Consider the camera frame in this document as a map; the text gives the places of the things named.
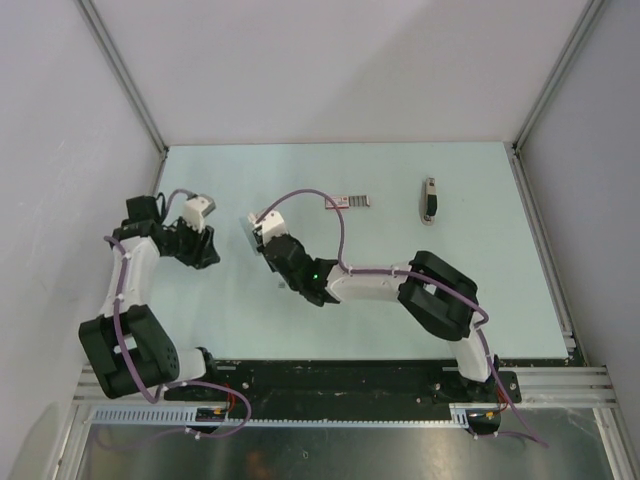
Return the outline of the red staple box with tray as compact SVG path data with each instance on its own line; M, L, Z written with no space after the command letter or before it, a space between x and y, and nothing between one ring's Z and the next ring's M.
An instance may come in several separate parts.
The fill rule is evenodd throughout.
M325 200L326 210L347 210L353 208L369 208L371 200L368 195L330 196Z

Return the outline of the black silver stapler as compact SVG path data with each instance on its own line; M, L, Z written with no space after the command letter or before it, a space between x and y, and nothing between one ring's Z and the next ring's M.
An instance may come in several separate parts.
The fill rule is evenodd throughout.
M421 222L430 226L435 222L438 210L438 195L436 180L434 177L427 177L422 183L421 198L419 204L419 214Z

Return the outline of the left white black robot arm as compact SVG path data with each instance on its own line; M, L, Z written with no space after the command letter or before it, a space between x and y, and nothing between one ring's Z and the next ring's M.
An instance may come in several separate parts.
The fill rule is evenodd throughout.
M106 238L114 261L109 290L97 317L81 323L78 336L109 399L140 393L155 403L164 389L185 384L207 400L221 387L210 352L178 349L150 307L161 258L196 270L220 261L214 230L206 223L214 200L187 192L181 215L167 224L172 201L164 195L128 199L126 218Z

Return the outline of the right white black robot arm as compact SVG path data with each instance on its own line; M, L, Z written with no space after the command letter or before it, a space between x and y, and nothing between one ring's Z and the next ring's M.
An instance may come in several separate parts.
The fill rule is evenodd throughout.
M497 389L496 356L482 326L476 283L428 251L388 268L342 268L338 261L311 257L289 234L258 247L270 269L309 303L322 307L373 300L401 305L429 334L446 341L454 355L463 393L484 401Z

